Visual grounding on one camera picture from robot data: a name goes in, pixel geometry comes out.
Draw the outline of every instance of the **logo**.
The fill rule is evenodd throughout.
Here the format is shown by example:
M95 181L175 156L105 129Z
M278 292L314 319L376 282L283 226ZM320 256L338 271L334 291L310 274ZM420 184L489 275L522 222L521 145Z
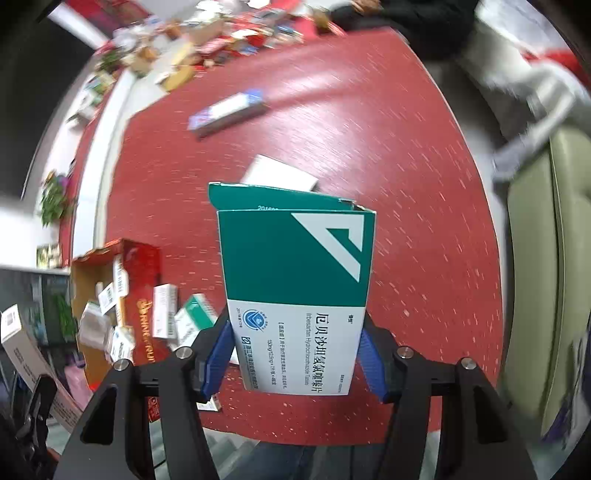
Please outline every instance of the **logo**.
M267 326L267 316L260 310L247 310L242 315L242 319L253 330L264 330Z
M291 214L333 258L359 282L361 264L329 232L329 229L347 230L349 240L363 251L363 221L361 214L346 213L292 213Z

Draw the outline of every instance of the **person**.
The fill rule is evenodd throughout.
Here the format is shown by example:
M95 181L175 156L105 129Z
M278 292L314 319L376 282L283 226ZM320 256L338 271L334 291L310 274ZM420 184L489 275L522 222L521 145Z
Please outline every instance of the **person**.
M353 0L330 12L345 31L392 27L422 60L457 54L472 31L478 0Z

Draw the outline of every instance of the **red cardboard box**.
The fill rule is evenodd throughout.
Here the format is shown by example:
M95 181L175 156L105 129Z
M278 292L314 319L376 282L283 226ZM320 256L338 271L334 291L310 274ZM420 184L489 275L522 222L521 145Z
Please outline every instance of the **red cardboard box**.
M122 275L113 274L113 263L120 261ZM154 287L160 284L160 251L151 245L119 239L103 248L91 250L72 261L71 278L74 287L72 313L80 318L86 303L98 302L96 284L106 287L120 277L127 279L127 295L118 299L118 324L134 330L134 365L155 363L170 351L164 340L152 338L152 301ZM85 376L92 390L97 389L111 368L102 350L78 344L85 357ZM157 398L148 399L150 421L160 418Z

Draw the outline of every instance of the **red speckled tabletop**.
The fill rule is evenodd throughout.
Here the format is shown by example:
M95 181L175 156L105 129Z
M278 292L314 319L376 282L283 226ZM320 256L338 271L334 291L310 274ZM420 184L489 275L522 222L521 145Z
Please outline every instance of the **red speckled tabletop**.
M263 116L198 141L187 119L261 88ZM263 154L319 178L318 191L377 211L368 309L433 360L471 356L496 383L502 348L496 238L476 166L447 104L392 30L270 51L209 72L129 123L108 203L108 240L162 252L181 301L225 303L210 181L238 182ZM246 392L237 367L203 425L268 442L381 442L390 415L357 367L346 397ZM439 428L431 410L430 429Z

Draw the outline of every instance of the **green and white medicine box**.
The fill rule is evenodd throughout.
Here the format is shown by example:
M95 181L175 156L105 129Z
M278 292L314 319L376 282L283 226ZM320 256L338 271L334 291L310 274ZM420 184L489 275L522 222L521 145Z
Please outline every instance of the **green and white medicine box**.
M247 390L346 395L368 297L375 212L351 200L209 184Z

